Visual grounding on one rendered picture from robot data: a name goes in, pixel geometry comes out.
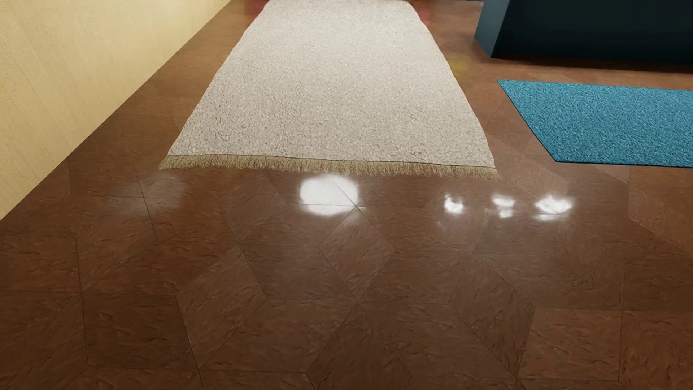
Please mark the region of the beige fringed rug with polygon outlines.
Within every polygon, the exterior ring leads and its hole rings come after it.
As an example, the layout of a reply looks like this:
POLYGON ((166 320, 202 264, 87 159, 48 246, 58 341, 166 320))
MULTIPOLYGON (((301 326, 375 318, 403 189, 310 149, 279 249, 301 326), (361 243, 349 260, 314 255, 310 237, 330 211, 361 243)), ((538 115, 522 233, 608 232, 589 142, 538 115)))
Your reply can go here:
POLYGON ((499 180, 446 57, 403 0, 269 0, 159 168, 499 180))

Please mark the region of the teal carpet mat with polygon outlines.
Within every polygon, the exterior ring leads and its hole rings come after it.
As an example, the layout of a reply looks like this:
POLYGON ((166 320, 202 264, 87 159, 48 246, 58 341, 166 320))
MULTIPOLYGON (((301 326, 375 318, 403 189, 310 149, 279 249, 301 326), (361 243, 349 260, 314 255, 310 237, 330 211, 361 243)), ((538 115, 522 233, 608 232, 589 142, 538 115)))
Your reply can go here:
POLYGON ((556 162, 693 169, 693 90, 498 84, 556 162))

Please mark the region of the dark teal sofa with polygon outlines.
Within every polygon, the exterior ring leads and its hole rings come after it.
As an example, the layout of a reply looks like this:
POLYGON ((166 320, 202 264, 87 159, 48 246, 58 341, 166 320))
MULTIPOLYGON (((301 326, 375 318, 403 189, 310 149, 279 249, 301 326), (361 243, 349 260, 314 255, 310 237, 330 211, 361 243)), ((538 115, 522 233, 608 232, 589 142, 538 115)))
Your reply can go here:
POLYGON ((491 58, 693 63, 693 0, 484 0, 491 58))

